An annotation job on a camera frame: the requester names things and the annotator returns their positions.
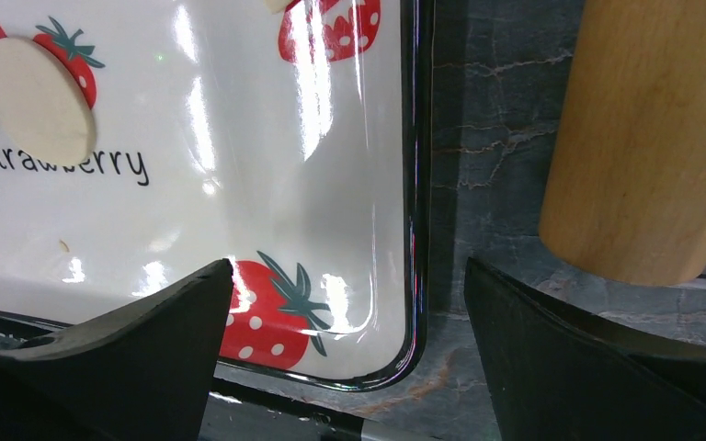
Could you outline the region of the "small dough ball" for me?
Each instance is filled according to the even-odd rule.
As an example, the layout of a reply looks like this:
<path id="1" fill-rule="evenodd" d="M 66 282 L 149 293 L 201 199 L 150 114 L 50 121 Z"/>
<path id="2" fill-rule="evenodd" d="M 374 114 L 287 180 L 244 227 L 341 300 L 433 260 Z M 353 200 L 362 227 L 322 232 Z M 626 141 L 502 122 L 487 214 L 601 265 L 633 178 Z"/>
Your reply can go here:
<path id="1" fill-rule="evenodd" d="M 0 123 L 18 147 L 58 166 L 76 166 L 93 152 L 91 107 L 65 66 L 38 43 L 0 39 Z"/>

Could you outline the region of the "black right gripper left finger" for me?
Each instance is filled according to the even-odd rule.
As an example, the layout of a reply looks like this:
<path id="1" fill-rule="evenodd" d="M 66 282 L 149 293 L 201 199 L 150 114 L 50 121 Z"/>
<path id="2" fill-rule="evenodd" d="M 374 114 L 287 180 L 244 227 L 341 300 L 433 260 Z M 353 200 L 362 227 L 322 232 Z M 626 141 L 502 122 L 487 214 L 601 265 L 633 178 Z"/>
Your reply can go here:
<path id="1" fill-rule="evenodd" d="M 233 294 L 221 259 L 151 296 L 0 349 L 0 440 L 194 440 Z"/>

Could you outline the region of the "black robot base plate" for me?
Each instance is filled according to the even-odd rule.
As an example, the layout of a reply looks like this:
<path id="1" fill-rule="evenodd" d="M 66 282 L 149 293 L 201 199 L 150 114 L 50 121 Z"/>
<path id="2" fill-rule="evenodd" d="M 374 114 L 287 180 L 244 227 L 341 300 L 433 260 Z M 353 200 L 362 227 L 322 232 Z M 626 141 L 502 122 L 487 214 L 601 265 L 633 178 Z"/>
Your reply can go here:
<path id="1" fill-rule="evenodd" d="M 0 313 L 0 348 L 66 328 Z M 224 379 L 212 383 L 200 440 L 430 440 L 349 413 L 282 397 Z"/>

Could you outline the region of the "white strawberry enamel tray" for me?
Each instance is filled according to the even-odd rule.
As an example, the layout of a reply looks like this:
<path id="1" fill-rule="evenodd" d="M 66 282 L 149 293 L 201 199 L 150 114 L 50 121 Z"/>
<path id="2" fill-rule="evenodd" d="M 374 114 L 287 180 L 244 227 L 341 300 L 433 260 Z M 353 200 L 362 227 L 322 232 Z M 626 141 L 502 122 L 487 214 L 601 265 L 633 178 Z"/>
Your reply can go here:
<path id="1" fill-rule="evenodd" d="M 96 147 L 0 124 L 0 317 L 87 321 L 226 258 L 219 359 L 330 390 L 426 341 L 431 1 L 0 1 L 74 78 Z"/>

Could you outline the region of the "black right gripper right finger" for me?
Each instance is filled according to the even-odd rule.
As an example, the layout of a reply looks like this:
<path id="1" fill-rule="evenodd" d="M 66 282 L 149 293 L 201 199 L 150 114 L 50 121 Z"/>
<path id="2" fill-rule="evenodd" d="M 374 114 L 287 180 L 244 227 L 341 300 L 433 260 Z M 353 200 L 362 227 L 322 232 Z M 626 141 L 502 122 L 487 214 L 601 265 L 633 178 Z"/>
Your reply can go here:
<path id="1" fill-rule="evenodd" d="M 464 281 L 505 440 L 706 440 L 706 346 L 635 330 L 470 259 Z"/>

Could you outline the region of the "wooden dough roller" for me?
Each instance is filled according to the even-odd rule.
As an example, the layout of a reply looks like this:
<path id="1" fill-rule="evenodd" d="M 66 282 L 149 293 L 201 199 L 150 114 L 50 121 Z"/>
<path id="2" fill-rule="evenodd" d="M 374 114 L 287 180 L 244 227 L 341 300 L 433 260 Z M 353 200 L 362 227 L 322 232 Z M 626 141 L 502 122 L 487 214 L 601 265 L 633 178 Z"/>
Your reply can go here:
<path id="1" fill-rule="evenodd" d="M 588 1 L 539 236 L 588 273 L 706 289 L 706 1 Z"/>

